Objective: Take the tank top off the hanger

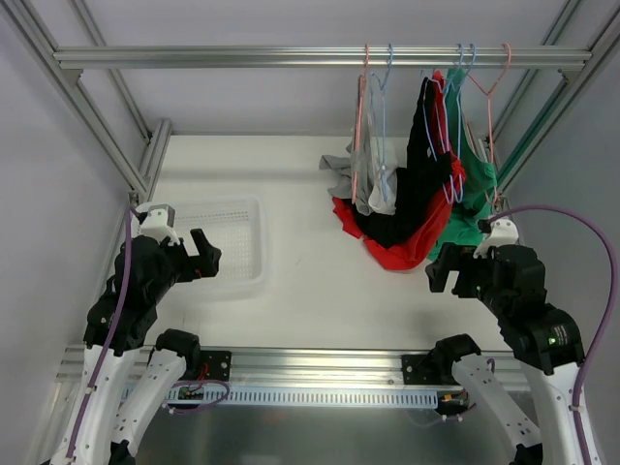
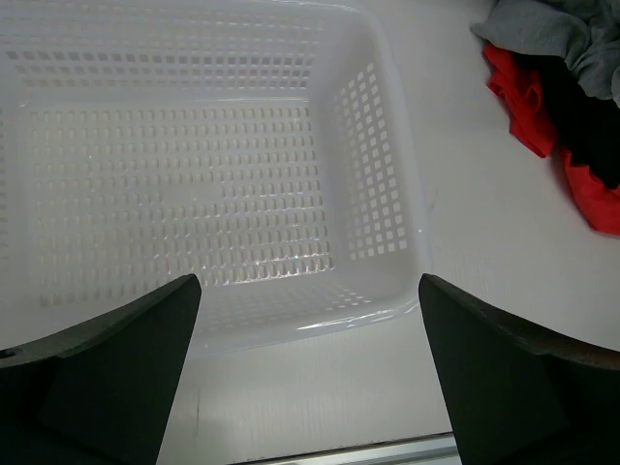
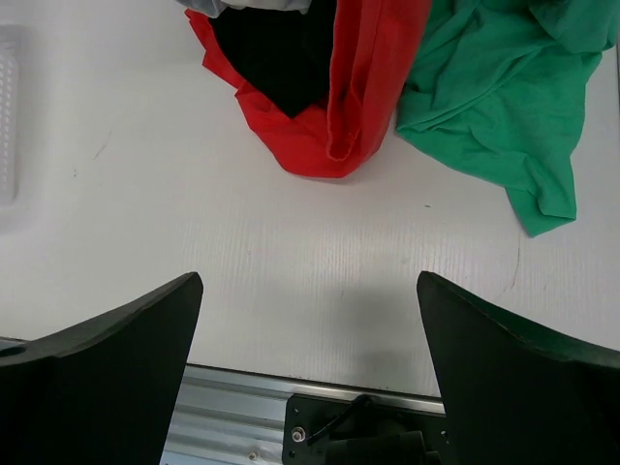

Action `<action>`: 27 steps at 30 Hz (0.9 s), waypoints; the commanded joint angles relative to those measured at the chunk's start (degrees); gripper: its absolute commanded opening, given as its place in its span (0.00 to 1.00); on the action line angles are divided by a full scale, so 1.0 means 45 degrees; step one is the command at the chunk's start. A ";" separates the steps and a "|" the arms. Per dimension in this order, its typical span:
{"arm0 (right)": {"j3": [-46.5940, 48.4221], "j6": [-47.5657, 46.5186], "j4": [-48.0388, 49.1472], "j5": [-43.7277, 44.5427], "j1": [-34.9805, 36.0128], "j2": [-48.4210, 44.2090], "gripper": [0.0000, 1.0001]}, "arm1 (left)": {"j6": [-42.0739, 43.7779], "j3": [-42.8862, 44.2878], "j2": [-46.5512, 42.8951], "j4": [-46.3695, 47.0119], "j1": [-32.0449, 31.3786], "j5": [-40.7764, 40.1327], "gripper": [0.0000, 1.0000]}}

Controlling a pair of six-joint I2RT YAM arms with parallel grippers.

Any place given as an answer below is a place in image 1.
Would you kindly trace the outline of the white tank top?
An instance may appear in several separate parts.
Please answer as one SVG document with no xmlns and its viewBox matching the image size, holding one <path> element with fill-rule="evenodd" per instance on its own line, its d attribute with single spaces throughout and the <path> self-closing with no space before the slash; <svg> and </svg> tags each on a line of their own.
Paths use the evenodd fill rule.
<svg viewBox="0 0 620 465">
<path fill-rule="evenodd" d="M 394 215 L 396 212 L 398 158 L 393 144 L 377 135 L 374 117 L 366 113 L 368 174 L 371 190 L 368 205 L 373 212 Z"/>
</svg>

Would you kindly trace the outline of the light blue hanger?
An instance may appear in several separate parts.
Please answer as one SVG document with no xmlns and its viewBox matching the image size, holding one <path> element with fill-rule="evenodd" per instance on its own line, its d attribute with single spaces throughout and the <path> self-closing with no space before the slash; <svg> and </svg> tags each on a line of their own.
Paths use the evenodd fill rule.
<svg viewBox="0 0 620 465">
<path fill-rule="evenodd" d="M 386 164 L 386 129 L 387 129 L 387 110 L 386 110 L 386 90 L 388 87 L 388 79 L 393 63 L 394 48 L 393 44 L 389 43 L 387 46 L 388 58 L 387 58 L 387 70 L 383 78 L 380 78 L 376 72 L 371 73 L 371 77 L 376 80 L 376 87 L 381 96 L 381 133 L 378 136 L 377 148 L 379 155 L 379 179 L 380 179 L 380 193 L 383 198 L 384 204 L 388 204 L 389 194 L 391 189 L 388 186 L 388 167 Z"/>
</svg>

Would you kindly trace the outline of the grey tank top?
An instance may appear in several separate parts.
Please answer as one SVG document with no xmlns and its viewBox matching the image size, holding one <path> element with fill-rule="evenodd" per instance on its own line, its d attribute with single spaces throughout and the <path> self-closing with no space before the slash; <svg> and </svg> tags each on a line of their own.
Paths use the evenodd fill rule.
<svg viewBox="0 0 620 465">
<path fill-rule="evenodd" d="M 348 157 L 323 155 L 319 162 L 320 170 L 333 171 L 338 175 L 337 183 L 327 191 L 335 198 L 350 200 L 357 211 L 369 216 L 373 210 L 369 197 L 374 188 L 374 159 L 377 150 L 373 138 L 376 136 L 374 120 L 369 112 L 362 116 L 360 146 L 353 149 L 352 142 L 347 147 Z"/>
</svg>

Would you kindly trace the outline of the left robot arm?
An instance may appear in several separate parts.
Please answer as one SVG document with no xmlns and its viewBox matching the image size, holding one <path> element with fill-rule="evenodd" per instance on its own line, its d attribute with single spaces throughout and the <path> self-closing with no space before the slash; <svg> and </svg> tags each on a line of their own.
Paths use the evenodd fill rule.
<svg viewBox="0 0 620 465">
<path fill-rule="evenodd" d="M 199 337 L 167 329 L 157 337 L 132 392 L 123 393 L 166 293 L 219 271 L 220 250 L 200 229 L 193 229 L 191 236 L 195 256 L 170 235 L 126 237 L 104 293 L 87 314 L 77 396 L 49 463 L 135 463 L 144 433 L 169 391 L 181 379 L 199 377 Z"/>
</svg>

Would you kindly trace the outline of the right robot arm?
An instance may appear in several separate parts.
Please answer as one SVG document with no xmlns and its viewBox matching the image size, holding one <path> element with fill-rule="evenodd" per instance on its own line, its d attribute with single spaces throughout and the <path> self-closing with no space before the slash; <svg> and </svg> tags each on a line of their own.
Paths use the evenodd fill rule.
<svg viewBox="0 0 620 465">
<path fill-rule="evenodd" d="M 520 245 L 472 246 L 447 243 L 426 268 L 433 293 L 452 290 L 475 298 L 496 318 L 504 342 L 526 376 L 539 429 L 531 432 L 508 394 L 492 380 L 480 347 L 467 334 L 438 341 L 426 356 L 428 370 L 442 383 L 459 383 L 478 408 L 500 424 L 515 448 L 516 464 L 595 464 L 600 456 L 583 394 L 587 357 L 575 320 L 547 302 L 545 267 L 537 253 Z"/>
</svg>

